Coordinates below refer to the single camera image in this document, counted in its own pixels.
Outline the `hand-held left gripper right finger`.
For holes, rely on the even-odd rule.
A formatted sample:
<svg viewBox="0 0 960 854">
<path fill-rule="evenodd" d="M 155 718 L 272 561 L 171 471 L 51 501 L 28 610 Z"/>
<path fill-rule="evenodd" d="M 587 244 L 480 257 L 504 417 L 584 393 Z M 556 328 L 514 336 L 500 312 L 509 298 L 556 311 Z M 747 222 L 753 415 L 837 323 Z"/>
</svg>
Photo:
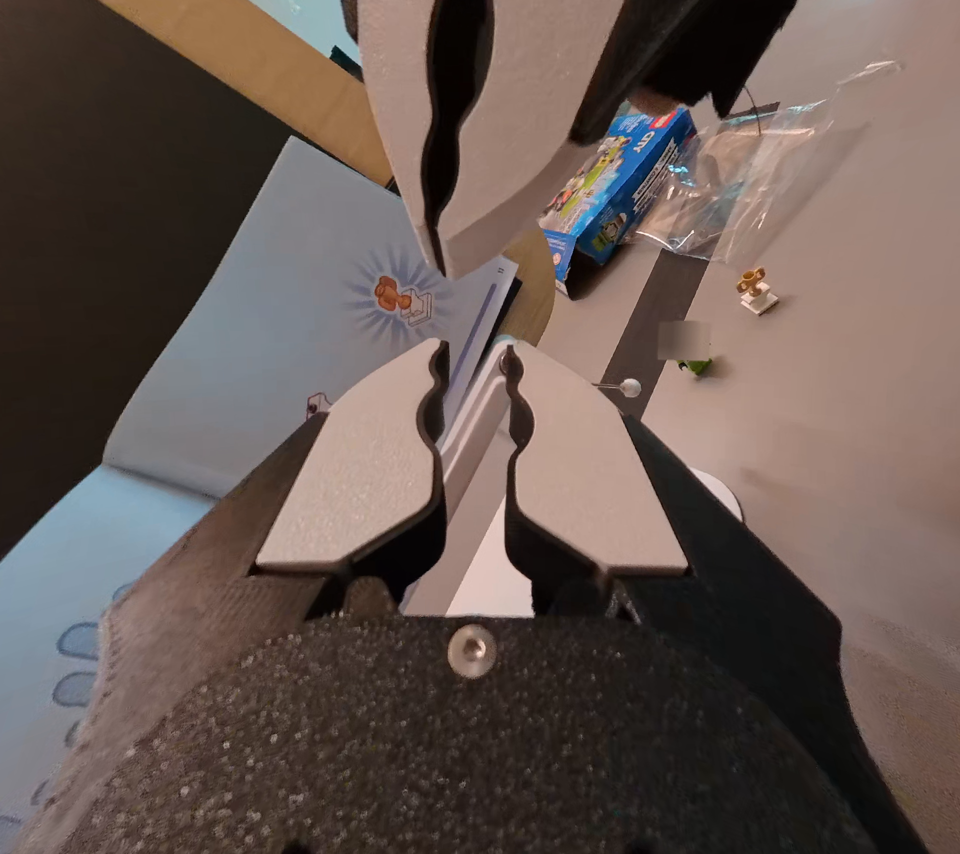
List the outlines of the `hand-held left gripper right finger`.
<svg viewBox="0 0 960 854">
<path fill-rule="evenodd" d="M 689 563 L 618 407 L 527 343 L 501 359 L 510 401 L 505 546 L 532 583 L 680 576 Z"/>
</svg>

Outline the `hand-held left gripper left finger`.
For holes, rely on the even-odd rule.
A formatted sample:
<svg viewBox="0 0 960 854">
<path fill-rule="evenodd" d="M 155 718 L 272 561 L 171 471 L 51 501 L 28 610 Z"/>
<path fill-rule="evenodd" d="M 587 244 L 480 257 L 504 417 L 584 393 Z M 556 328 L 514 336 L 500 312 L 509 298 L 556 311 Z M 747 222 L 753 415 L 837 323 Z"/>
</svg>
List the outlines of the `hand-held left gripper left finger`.
<svg viewBox="0 0 960 854">
<path fill-rule="evenodd" d="M 427 338 L 330 408 L 256 556 L 268 573 L 333 573 L 437 507 L 450 345 Z"/>
</svg>

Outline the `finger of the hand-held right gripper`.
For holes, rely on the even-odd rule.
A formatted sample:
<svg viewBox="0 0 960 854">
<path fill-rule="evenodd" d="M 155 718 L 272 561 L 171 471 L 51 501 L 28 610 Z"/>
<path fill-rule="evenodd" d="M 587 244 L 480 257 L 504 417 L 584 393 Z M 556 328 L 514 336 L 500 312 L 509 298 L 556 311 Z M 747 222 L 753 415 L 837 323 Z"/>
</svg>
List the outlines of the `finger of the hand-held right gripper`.
<svg viewBox="0 0 960 854">
<path fill-rule="evenodd" d="M 427 53 L 437 0 L 357 0 L 358 42 L 366 92 L 392 177 L 427 264 L 444 276 L 427 227 L 422 176 L 433 120 Z"/>
<path fill-rule="evenodd" d="M 459 131 L 439 216 L 445 273 L 470 273 L 537 225 L 592 153 L 570 130 L 624 0 L 492 0 L 486 81 Z"/>
</svg>

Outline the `lego instruction booklet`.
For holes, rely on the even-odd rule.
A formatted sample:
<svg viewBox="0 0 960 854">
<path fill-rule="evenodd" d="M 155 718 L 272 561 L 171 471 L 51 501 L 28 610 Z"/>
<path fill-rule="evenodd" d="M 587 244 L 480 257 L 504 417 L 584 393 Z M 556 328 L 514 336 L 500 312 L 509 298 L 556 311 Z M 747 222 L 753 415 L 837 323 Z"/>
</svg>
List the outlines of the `lego instruction booklet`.
<svg viewBox="0 0 960 854">
<path fill-rule="evenodd" d="M 498 256 L 450 281 L 397 195 L 288 138 L 94 469 L 2 560 L 2 852 L 89 713 L 112 604 L 295 428 L 422 340 L 449 344 L 453 416 L 518 271 Z"/>
</svg>

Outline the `blue lego box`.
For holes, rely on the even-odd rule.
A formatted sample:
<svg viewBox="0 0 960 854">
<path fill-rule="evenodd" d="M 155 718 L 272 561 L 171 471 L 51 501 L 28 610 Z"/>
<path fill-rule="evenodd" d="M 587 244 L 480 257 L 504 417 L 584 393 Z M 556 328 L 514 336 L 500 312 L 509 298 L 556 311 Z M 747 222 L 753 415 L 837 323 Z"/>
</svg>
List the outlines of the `blue lego box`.
<svg viewBox="0 0 960 854">
<path fill-rule="evenodd" d="M 696 133 L 686 107 L 618 116 L 538 220 L 558 292 L 570 296 L 649 214 L 670 167 Z"/>
</svg>

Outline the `clear plastic bag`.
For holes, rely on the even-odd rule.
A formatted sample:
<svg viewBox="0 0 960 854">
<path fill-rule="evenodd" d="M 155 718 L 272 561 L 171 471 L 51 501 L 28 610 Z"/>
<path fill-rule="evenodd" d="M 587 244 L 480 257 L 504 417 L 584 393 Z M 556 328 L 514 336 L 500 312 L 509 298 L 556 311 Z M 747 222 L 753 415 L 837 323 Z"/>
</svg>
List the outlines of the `clear plastic bag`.
<svg viewBox="0 0 960 854">
<path fill-rule="evenodd" d="M 860 146 L 876 99 L 905 69 L 901 58 L 874 60 L 824 99 L 729 118 L 694 137 L 630 239 L 730 269 L 755 266 Z"/>
</svg>

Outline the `white book stand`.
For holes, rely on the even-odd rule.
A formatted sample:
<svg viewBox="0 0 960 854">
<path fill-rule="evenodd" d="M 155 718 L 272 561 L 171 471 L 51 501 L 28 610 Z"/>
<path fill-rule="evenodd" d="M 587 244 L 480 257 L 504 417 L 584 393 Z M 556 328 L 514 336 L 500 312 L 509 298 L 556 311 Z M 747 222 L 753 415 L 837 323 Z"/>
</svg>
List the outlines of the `white book stand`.
<svg viewBox="0 0 960 854">
<path fill-rule="evenodd" d="M 2 239 L 2 528 L 94 469 L 288 138 L 401 197 L 365 85 L 249 0 L 2 0 L 65 94 L 47 210 Z M 427 227 L 459 150 L 424 150 Z M 105 612 L 89 710 L 12 852 L 705 852 L 748 800 L 749 695 L 609 616 L 619 587 L 532 582 L 505 546 L 516 451 L 484 350 L 438 440 L 426 517 L 335 572 L 256 559 L 329 410 L 311 415 Z M 450 389 L 449 377 L 443 405 Z M 738 519 L 624 418 L 660 500 Z"/>
</svg>

